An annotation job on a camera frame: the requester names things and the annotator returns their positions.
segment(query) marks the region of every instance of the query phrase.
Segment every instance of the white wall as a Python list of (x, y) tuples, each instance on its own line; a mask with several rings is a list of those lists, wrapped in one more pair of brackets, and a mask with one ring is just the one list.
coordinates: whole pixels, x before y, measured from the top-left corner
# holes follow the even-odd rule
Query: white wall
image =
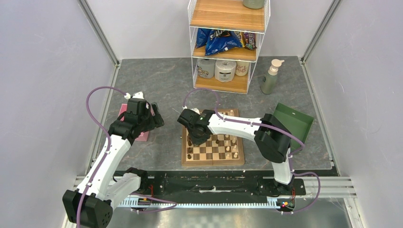
[(58, 228), (113, 64), (76, 0), (2, 1), (0, 18), (0, 226)]
[(370, 228), (402, 223), (402, 12), (401, 0), (342, 1), (307, 65)]
[[(302, 56), (332, 0), (271, 0), (262, 56)], [(189, 57), (189, 0), (88, 0), (119, 59)]]

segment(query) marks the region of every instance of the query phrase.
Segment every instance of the wooden chessboard frame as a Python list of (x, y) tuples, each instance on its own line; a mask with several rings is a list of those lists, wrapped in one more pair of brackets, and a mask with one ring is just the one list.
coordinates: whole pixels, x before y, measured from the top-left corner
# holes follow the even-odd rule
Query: wooden chessboard frame
[[(234, 111), (234, 116), (239, 116), (239, 110), (236, 108), (230, 109), (218, 109), (218, 112), (230, 112)], [(182, 165), (183, 166), (216, 166), (216, 165), (243, 165), (245, 164), (245, 156), (243, 150), (242, 138), (237, 137), (237, 146), (238, 146), (238, 157), (239, 159), (231, 159), (231, 160), (204, 160), (204, 161), (187, 161), (186, 160), (186, 145), (187, 145), (187, 134), (186, 128), (182, 128)]]

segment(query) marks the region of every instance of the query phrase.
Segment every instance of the dark square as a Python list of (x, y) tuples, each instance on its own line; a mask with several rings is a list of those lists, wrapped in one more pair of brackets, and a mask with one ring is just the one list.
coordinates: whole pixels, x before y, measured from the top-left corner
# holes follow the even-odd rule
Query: dark square
[(219, 153), (218, 157), (219, 159), (225, 159), (225, 153)]

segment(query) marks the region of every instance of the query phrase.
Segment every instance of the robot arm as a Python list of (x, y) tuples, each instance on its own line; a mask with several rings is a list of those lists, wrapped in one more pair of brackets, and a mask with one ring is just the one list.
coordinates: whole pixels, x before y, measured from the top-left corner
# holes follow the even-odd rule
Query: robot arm
[[(222, 116), (249, 123), (268, 124), (289, 132), (271, 114), (265, 114), (263, 118), (253, 119)], [(287, 189), (292, 185), (293, 175), (288, 162), (291, 139), (284, 134), (270, 131), (270, 129), (258, 125), (224, 121), (215, 114), (214, 110), (204, 110), (200, 114), (198, 110), (184, 109), (178, 118), (178, 122), (187, 128), (191, 141), (196, 145), (207, 141), (211, 134), (230, 134), (254, 141), (263, 157), (272, 162), (275, 181)]]
[(145, 171), (130, 168), (117, 183), (109, 187), (119, 162), (141, 132), (163, 125), (157, 104), (150, 105), (144, 100), (143, 93), (137, 93), (128, 100), (127, 110), (110, 125), (110, 149), (106, 150), (105, 142), (95, 164), (77, 189), (67, 190), (63, 195), (63, 204), (70, 222), (77, 222), (78, 203), (84, 189), (89, 186), (80, 212), (81, 224), (91, 228), (104, 228), (109, 224), (113, 210), (130, 193), (141, 189), (141, 180), (147, 176)]

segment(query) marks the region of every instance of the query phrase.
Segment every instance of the green tray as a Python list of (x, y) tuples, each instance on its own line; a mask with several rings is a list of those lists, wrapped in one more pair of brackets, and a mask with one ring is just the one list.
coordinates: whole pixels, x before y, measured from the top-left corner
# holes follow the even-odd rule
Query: green tray
[[(309, 130), (311, 129), (314, 118), (306, 115), (288, 106), (278, 103), (276, 110), (273, 113), (293, 136), (297, 137), (303, 143), (307, 140)], [(291, 140), (291, 149), (299, 148), (299, 144), (295, 140)]]

